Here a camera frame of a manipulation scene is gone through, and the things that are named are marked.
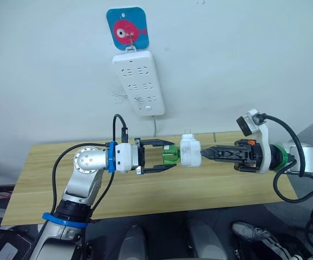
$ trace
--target blue ring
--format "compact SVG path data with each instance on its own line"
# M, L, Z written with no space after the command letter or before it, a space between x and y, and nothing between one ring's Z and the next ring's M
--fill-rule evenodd
M84 223L84 222L73 222L73 221L67 221L67 220L63 220L63 219L59 219L54 217L53 215L51 215L48 212L45 212L42 215L42 218L44 220L48 220L51 221L52 223L55 224L59 224L59 225L63 225L63 226L70 226L72 228L79 228L79 229L83 229L86 228L88 226L88 223Z
M114 158L115 156L115 146L116 146L115 141L109 142L109 151L108 151L108 172L113 173L115 172L115 165L114 165Z

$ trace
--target white cable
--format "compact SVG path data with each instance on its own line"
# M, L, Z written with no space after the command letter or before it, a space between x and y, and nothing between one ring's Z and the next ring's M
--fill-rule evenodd
M152 118L153 118L153 122L154 122L154 134L153 136L156 137L157 135L157 122L155 122L155 116L152 115Z

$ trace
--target shoe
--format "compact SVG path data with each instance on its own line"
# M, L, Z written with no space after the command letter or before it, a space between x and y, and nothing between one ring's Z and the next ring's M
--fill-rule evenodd
M261 241L272 236L270 232L245 222L232 223L231 230L237 236L249 242Z

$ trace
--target power strip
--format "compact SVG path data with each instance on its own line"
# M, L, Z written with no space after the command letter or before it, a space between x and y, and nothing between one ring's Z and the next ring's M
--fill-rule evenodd
M112 63L138 115L152 116L165 113L157 71L149 51L116 55Z

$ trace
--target black connector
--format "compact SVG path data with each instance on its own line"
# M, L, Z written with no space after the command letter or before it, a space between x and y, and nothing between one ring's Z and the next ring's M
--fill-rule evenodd
M129 139L128 136L128 128L127 127L122 127L122 143L127 143Z
M256 123L258 126L259 125L262 125L264 122L265 122L265 119L266 119L266 114L263 113L263 114L256 114L253 116L253 121L254 123Z

